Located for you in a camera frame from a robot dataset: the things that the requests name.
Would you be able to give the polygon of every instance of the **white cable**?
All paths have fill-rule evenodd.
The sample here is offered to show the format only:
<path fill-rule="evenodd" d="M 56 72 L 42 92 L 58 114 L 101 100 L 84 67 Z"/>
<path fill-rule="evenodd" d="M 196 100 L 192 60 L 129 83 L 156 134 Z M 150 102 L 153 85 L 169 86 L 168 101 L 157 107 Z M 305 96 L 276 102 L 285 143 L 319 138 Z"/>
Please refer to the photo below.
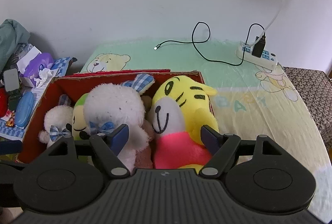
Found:
<path fill-rule="evenodd" d="M 281 4 L 280 4 L 280 8 L 279 10 L 277 11 L 277 13 L 275 14 L 275 16 L 273 17 L 273 19 L 270 21 L 270 23 L 265 27 L 265 29 L 263 30 L 263 32 L 261 33 L 261 35 L 259 36 L 259 38 L 252 44 L 250 45 L 246 45 L 246 47 L 251 47 L 251 46 L 254 46 L 261 38 L 262 36 L 264 35 L 264 33 L 266 32 L 266 30 L 270 27 L 270 25 L 274 22 L 274 20 L 277 18 L 279 12 L 282 10 L 283 8 L 283 4 L 284 4 L 285 0 L 282 0 L 281 1 Z"/>

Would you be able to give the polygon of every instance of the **cartoon bear print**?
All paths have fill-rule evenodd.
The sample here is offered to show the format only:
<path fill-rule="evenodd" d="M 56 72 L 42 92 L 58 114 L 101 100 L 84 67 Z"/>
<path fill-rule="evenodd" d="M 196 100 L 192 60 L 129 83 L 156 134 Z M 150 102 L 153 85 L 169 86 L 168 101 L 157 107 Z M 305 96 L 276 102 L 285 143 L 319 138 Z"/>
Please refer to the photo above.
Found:
<path fill-rule="evenodd" d="M 256 68 L 260 70 L 256 73 L 256 78 L 260 80 L 260 84 L 265 91 L 269 93 L 283 91 L 283 94 L 289 100 L 298 100 L 298 93 L 295 87 L 280 66 L 277 66 L 273 71 L 258 65 L 256 65 Z"/>
<path fill-rule="evenodd" d="M 88 72 L 119 71 L 122 70 L 130 56 L 127 54 L 99 54 L 87 66 Z"/>

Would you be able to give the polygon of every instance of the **brown carpet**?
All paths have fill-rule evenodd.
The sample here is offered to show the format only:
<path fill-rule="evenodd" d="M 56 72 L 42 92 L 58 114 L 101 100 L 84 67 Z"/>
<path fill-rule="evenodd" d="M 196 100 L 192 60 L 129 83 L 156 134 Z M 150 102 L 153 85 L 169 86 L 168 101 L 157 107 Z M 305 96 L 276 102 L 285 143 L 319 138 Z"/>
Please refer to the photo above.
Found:
<path fill-rule="evenodd" d="M 332 148 L 332 82 L 319 70 L 284 67 L 322 135 L 327 150 Z"/>

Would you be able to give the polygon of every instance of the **red cardboard box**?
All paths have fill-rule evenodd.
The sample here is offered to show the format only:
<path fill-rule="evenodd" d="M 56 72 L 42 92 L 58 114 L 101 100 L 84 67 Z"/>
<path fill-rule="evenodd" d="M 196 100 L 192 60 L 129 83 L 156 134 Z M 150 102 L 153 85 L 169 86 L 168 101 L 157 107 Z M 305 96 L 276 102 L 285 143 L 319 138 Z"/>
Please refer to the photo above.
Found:
<path fill-rule="evenodd" d="M 59 97 L 67 94 L 75 103 L 83 94 L 90 92 L 101 83 L 119 84 L 127 80 L 134 80 L 138 73 L 148 73 L 155 79 L 155 83 L 144 93 L 153 97 L 160 85 L 173 76 L 186 75 L 193 80 L 204 83 L 200 72 L 170 72 L 170 70 L 124 70 L 118 72 L 83 73 L 65 77 L 54 77 L 47 86 L 37 108 L 32 114 L 23 138 L 23 149 L 18 155 L 18 161 L 30 163 L 45 149 L 46 144 L 38 140 L 39 131 L 44 129 L 44 116 L 57 106 Z"/>

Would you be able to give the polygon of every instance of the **bed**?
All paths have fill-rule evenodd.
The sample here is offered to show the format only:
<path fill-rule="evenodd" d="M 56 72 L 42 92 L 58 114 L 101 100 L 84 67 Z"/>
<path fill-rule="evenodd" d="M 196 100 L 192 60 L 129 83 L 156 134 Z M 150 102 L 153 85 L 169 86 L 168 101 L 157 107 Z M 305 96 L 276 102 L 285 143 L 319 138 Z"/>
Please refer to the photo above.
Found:
<path fill-rule="evenodd" d="M 254 140 L 266 134 L 286 149 L 315 177 L 317 188 L 309 211 L 328 223 L 332 219 L 332 167 L 318 128 L 305 103 L 278 65 L 274 71 L 244 61 L 230 66 L 204 60 L 189 45 L 165 44 L 164 39 L 140 39 L 100 45 L 81 72 L 171 69 L 201 71 L 218 90 L 211 104 L 221 133 Z M 238 64 L 237 44 L 211 40 L 197 44 L 209 59 Z"/>

